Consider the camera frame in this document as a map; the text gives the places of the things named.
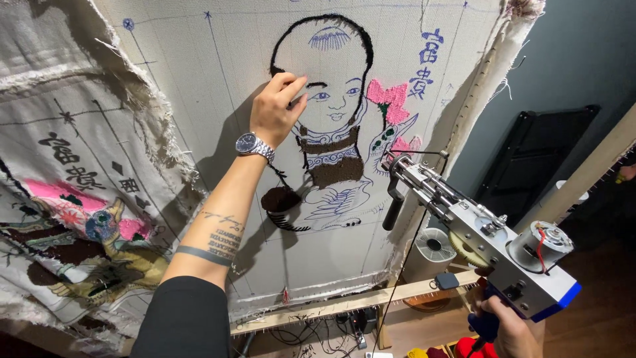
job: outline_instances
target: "eye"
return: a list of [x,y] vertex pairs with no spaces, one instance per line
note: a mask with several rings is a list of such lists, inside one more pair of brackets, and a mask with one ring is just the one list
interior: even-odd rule
[[329,98],[329,97],[330,97],[329,94],[327,94],[325,92],[320,92],[320,93],[314,95],[313,97],[311,97],[310,99],[315,99],[316,102],[323,102],[323,101],[326,101],[327,98]]

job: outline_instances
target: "wall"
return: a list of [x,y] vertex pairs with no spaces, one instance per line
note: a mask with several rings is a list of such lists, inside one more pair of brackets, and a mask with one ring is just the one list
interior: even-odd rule
[[477,120],[448,181],[474,195],[519,112],[555,111],[599,104],[601,112],[551,183],[576,170],[636,101],[636,2],[548,1],[521,50],[508,90]]

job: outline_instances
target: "blue grip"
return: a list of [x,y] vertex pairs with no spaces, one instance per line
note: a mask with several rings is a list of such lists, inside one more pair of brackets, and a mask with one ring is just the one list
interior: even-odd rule
[[[483,298],[488,299],[490,296],[496,293],[495,287],[488,283],[488,286],[484,290]],[[475,330],[475,333],[479,334],[486,342],[492,343],[497,337],[497,331],[499,330],[499,318],[493,313],[486,311],[481,312],[481,317],[477,317],[474,313],[468,315],[468,324]]]

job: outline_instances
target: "red wire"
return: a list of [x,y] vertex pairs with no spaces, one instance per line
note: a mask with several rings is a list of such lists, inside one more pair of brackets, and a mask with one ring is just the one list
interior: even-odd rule
[[541,261],[541,267],[543,268],[543,271],[541,271],[541,273],[545,273],[546,265],[543,263],[543,257],[541,257],[541,247],[543,246],[543,240],[546,239],[546,235],[545,233],[543,233],[543,229],[541,229],[540,227],[538,227],[538,230],[539,234],[541,234],[541,241],[539,241],[539,246],[537,246],[537,256],[539,256],[539,261]]

